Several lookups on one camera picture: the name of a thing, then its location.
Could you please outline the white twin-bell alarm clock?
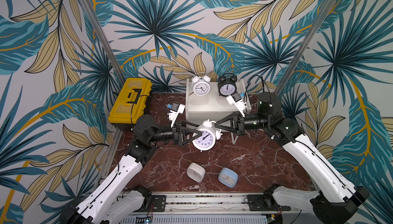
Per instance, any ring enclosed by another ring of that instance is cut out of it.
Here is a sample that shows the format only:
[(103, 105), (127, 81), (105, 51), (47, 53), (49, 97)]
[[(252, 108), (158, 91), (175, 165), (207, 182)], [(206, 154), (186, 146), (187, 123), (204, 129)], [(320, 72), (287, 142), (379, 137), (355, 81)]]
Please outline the white twin-bell alarm clock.
[(205, 72), (198, 72), (192, 77), (192, 91), (197, 96), (205, 96), (209, 94), (211, 78)]

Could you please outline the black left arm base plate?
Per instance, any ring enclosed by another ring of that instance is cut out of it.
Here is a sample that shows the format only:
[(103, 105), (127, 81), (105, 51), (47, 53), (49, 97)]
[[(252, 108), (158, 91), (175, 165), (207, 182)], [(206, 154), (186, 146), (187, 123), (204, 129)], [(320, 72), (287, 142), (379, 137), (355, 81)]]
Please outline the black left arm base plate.
[(164, 212), (166, 195), (151, 195), (145, 199), (144, 211)]

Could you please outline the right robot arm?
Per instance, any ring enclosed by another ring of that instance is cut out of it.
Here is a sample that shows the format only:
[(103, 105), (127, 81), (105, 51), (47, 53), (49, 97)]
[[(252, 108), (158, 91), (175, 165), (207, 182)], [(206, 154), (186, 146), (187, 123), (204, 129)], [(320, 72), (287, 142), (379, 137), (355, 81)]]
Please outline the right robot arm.
[(316, 191), (290, 189), (273, 185), (266, 194), (279, 206), (288, 206), (314, 214), (324, 224), (344, 224), (369, 197), (363, 186), (347, 180), (317, 150), (293, 119), (286, 118), (280, 98), (273, 93), (258, 95), (257, 111), (246, 114), (246, 105), (239, 93), (226, 97), (237, 111), (216, 122), (216, 128), (245, 135), (248, 130), (262, 129), (271, 140), (292, 155), (318, 186)]

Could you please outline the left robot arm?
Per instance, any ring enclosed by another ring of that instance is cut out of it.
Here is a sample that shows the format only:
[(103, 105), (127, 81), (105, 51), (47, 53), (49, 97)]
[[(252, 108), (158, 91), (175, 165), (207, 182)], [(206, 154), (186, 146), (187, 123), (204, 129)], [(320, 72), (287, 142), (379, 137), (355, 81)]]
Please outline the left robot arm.
[(60, 214), (62, 224), (117, 224), (130, 213), (148, 208), (151, 192), (137, 186), (121, 201), (116, 198), (127, 183), (136, 176), (153, 157), (156, 142), (174, 141), (183, 146), (203, 135), (212, 123), (209, 120), (197, 125), (182, 121), (176, 125), (161, 126), (149, 114), (142, 115), (133, 128), (133, 142), (118, 165), (98, 188), (77, 206), (66, 207)]

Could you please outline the black twin-bell alarm clock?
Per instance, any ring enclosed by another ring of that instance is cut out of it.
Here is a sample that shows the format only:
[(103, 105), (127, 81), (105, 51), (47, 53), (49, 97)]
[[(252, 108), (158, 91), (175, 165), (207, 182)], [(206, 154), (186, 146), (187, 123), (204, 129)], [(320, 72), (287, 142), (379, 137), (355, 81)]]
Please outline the black twin-bell alarm clock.
[(237, 76), (232, 72), (225, 72), (218, 78), (219, 96), (227, 97), (237, 92)]

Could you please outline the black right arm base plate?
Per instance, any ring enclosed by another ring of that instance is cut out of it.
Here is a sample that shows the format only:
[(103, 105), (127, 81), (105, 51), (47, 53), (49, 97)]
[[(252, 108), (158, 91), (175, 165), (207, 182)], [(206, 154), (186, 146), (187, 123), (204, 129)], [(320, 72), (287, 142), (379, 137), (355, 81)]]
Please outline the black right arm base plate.
[(290, 211), (288, 206), (280, 206), (271, 195), (266, 194), (250, 194), (244, 199), (249, 206), (250, 211)]

